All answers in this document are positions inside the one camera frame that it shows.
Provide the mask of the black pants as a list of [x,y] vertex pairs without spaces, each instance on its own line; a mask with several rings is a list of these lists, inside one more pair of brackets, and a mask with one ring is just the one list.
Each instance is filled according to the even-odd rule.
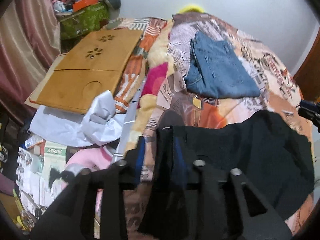
[[[188,183],[172,181],[173,139],[188,165]],[[270,111],[220,129],[186,126],[165,111],[156,131],[150,198],[138,231],[157,239],[231,239],[242,235],[241,207],[271,230],[285,222],[313,191],[311,144]]]

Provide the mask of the pink garment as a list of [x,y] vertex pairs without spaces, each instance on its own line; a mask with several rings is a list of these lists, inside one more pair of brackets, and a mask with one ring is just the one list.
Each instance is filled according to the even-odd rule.
[[[72,172],[74,176],[78,175],[83,169],[89,169],[92,172],[100,171],[108,168],[111,160],[111,155],[101,148],[81,149],[67,161],[65,171]],[[98,189],[94,216],[94,237],[97,239],[100,238],[100,204],[102,196],[103,189]]]

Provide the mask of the white plastic bag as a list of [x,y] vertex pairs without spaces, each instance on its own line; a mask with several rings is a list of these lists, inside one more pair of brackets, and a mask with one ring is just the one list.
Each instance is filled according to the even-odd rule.
[[29,129],[46,141],[65,146],[103,146],[120,138],[125,116],[116,113],[115,100],[107,90],[94,98],[84,115],[40,106]]

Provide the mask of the wooden lap desk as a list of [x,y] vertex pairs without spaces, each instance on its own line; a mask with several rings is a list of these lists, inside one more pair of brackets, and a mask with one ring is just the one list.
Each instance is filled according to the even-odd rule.
[[93,99],[116,91],[143,32],[127,28],[93,31],[57,60],[29,96],[33,104],[85,114]]

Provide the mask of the folded blue jeans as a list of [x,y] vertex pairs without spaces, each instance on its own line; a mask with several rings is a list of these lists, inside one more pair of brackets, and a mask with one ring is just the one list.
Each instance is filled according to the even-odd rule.
[[260,89],[226,41],[215,41],[199,31],[190,41],[187,90],[215,99],[259,97]]

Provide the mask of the newspaper print bed blanket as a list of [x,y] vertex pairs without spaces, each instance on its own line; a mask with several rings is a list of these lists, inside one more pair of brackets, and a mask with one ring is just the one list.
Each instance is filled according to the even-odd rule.
[[[259,110],[278,113],[299,134],[308,139],[311,122],[301,118],[297,106],[302,93],[280,58],[261,41],[234,28],[223,20],[201,12],[176,14],[165,21],[159,18],[118,18],[104,29],[141,30],[143,35],[131,55],[115,96],[117,113],[129,113],[135,92],[153,68],[166,63],[167,75],[154,92],[138,97],[139,107],[124,138],[123,153],[136,147],[138,138],[146,138],[143,180],[153,172],[153,134],[161,114],[174,109],[188,126],[221,128],[242,122]],[[184,79],[189,71],[190,41],[196,33],[227,41],[260,89],[257,98],[215,99],[186,89]]]

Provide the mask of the green patterned storage box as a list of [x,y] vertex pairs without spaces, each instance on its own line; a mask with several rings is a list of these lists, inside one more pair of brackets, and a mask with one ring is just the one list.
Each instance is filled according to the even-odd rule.
[[60,22],[60,37],[68,40],[100,30],[108,23],[109,11],[104,2],[90,5],[73,13],[56,15]]

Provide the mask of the yellow curved headboard pad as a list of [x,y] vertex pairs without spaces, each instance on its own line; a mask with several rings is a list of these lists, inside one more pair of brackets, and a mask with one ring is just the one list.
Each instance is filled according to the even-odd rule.
[[182,9],[179,10],[179,14],[185,14],[188,12],[198,12],[198,13],[204,13],[203,7],[196,5],[196,4],[188,4],[184,6]]

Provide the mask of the orange box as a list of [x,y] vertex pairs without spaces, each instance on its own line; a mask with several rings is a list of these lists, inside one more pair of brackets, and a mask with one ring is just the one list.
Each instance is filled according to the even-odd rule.
[[99,0],[80,0],[73,4],[73,11],[74,12],[79,11],[87,6],[97,4],[98,2]]

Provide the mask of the pink striped curtain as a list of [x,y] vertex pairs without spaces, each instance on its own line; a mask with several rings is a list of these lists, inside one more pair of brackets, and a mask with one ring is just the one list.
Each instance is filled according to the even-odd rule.
[[12,0],[1,15],[1,108],[21,124],[34,110],[24,102],[60,53],[53,0]]

